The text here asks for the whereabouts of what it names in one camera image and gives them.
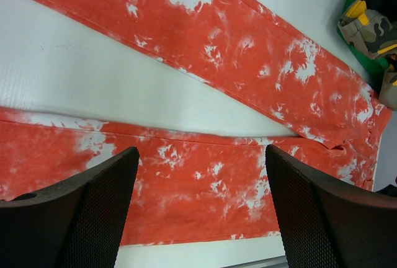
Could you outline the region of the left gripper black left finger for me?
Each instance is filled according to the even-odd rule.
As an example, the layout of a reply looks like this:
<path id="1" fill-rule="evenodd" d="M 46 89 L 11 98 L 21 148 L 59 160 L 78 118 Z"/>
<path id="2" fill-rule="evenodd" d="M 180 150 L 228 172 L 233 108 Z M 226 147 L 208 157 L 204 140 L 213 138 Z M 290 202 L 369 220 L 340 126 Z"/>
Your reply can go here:
<path id="1" fill-rule="evenodd" d="M 1 267 L 114 267 L 139 157 L 130 147 L 63 181 L 1 201 Z"/>

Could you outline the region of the camouflage yellow green trousers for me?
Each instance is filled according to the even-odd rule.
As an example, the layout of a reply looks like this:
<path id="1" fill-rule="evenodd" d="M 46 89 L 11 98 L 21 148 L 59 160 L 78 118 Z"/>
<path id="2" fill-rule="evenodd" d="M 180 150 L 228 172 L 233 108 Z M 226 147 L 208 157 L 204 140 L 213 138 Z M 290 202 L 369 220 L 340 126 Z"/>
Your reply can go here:
<path id="1" fill-rule="evenodd" d="M 371 60 L 385 58 L 379 101 L 396 110 L 396 22 L 367 7 L 368 0 L 355 0 L 341 15 L 338 28 L 344 40 Z"/>

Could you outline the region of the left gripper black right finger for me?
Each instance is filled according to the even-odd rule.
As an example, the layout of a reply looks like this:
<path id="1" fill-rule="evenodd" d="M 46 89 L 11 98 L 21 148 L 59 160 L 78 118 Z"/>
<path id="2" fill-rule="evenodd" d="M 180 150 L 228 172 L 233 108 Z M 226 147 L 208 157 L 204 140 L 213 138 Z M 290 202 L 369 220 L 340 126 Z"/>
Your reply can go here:
<path id="1" fill-rule="evenodd" d="M 289 267 L 396 267 L 396 187 L 371 192 L 265 150 Z"/>

